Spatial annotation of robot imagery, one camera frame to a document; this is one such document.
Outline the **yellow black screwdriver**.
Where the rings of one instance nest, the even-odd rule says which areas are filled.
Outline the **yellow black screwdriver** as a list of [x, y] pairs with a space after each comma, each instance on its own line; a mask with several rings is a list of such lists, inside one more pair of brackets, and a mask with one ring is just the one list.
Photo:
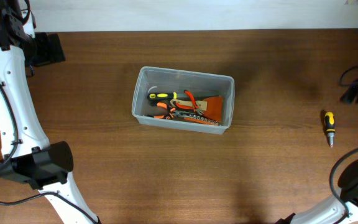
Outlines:
[[330, 147], [333, 147], [336, 130], [335, 130], [334, 114], [332, 112], [325, 113], [324, 128], [325, 128], [325, 133], [326, 133], [326, 137], [328, 140], [328, 144]]

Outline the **file yellow black handle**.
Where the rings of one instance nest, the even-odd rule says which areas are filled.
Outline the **file yellow black handle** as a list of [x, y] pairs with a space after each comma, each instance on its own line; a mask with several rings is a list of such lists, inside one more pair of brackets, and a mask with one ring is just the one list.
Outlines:
[[150, 101], [159, 101], [159, 100], [172, 100], [172, 99], [185, 99], [189, 98], [190, 94], [194, 98], [207, 98], [210, 96], [217, 96], [214, 93], [192, 93], [190, 91], [184, 91], [183, 93], [171, 92], [171, 93], [149, 93], [147, 99]]

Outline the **clear plastic container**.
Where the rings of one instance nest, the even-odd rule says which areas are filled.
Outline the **clear plastic container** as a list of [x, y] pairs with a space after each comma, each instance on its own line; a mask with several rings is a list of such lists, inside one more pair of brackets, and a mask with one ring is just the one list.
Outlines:
[[[214, 93], [223, 97], [222, 120], [218, 122], [219, 126], [199, 124], [183, 118], [157, 119], [148, 117], [148, 114], [160, 115], [164, 113], [164, 109], [153, 107], [150, 105], [151, 103], [163, 102], [172, 106], [170, 100], [148, 100], [147, 95], [149, 93], [183, 93], [185, 90], [192, 93]], [[230, 127], [233, 112], [234, 79], [230, 76], [157, 67], [143, 67], [140, 70], [132, 101], [132, 115], [137, 118], [140, 124], [222, 134]]]

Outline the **orange black needle-nose pliers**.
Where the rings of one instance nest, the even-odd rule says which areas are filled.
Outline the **orange black needle-nose pliers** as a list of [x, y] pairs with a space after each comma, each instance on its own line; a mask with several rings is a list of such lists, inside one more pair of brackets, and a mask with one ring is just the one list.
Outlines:
[[187, 111], [183, 109], [179, 109], [173, 106], [169, 106], [166, 103], [163, 102], [154, 102], [150, 104], [153, 107], [164, 109], [164, 113], [160, 115], [151, 115], [148, 114], [148, 117], [151, 118], [157, 118], [157, 119], [174, 119], [174, 118], [194, 118], [194, 119], [200, 119], [200, 116], [198, 116], [193, 111]]

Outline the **orange scraper wooden handle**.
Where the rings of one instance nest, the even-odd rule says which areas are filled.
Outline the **orange scraper wooden handle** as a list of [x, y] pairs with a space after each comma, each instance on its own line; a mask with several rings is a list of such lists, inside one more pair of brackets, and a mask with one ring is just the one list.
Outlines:
[[221, 122], [222, 120], [223, 97], [221, 96], [212, 96], [203, 100], [196, 100], [195, 106], [190, 100], [172, 99], [170, 100], [170, 103], [178, 109], [202, 115], [210, 120], [217, 122]]

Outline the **red black cutting pliers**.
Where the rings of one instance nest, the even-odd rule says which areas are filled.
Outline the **red black cutting pliers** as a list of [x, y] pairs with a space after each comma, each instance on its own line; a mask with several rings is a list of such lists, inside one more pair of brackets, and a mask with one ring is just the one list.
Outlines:
[[185, 90], [184, 93], [178, 93], [170, 103], [176, 108], [190, 110], [200, 115], [204, 114], [208, 105], [205, 101], [195, 100], [193, 94], [188, 90]]

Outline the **orange socket bit rail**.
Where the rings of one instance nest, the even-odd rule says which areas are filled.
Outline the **orange socket bit rail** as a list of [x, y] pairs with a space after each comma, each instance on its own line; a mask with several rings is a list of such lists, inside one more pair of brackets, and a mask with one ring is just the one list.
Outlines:
[[183, 119], [185, 119], [187, 121], [199, 123], [199, 124], [207, 124], [207, 125], [212, 125], [212, 126], [219, 126], [219, 123], [217, 121], [205, 118], [204, 116], [198, 116], [198, 115], [195, 115], [195, 114], [184, 115]]

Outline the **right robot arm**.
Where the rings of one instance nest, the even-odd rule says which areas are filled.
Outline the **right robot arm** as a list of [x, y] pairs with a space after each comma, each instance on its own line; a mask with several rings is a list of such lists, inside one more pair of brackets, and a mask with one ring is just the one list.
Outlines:
[[332, 195], [311, 209], [291, 214], [280, 219], [277, 224], [332, 224], [358, 222], [358, 159], [351, 162], [340, 175], [337, 186], [334, 175], [337, 168], [347, 158], [358, 153], [358, 148], [343, 155], [329, 174], [329, 187]]

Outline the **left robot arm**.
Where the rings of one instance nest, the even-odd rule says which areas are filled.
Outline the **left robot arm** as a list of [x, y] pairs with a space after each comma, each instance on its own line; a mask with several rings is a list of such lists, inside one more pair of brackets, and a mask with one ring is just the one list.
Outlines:
[[0, 0], [0, 178], [29, 185], [64, 223], [99, 223], [76, 186], [68, 143], [52, 144], [35, 112], [27, 78], [65, 60], [58, 35], [35, 28], [29, 5]]

